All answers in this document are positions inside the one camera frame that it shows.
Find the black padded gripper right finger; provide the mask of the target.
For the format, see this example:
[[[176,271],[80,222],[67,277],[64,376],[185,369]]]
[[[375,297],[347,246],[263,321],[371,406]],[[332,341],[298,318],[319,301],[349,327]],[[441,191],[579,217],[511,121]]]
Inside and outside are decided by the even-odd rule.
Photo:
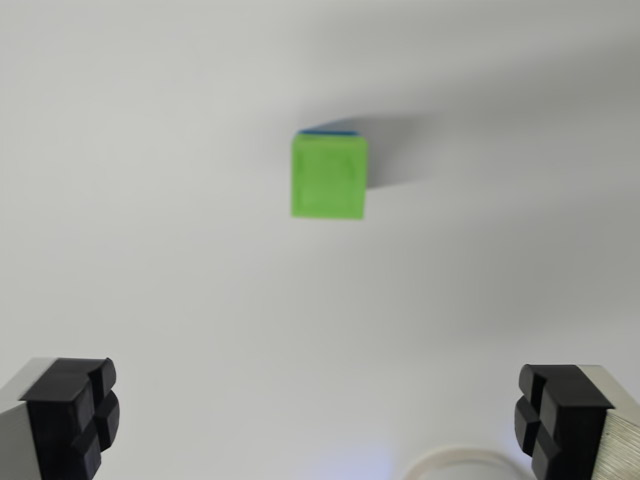
[[[639,402],[602,366],[526,364],[514,411],[537,479],[639,477]]]

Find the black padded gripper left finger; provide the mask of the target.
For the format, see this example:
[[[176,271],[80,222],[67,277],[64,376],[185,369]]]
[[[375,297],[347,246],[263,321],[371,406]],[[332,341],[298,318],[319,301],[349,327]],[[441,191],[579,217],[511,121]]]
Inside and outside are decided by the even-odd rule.
[[[119,428],[109,358],[33,358],[1,387],[1,477],[89,480]]]

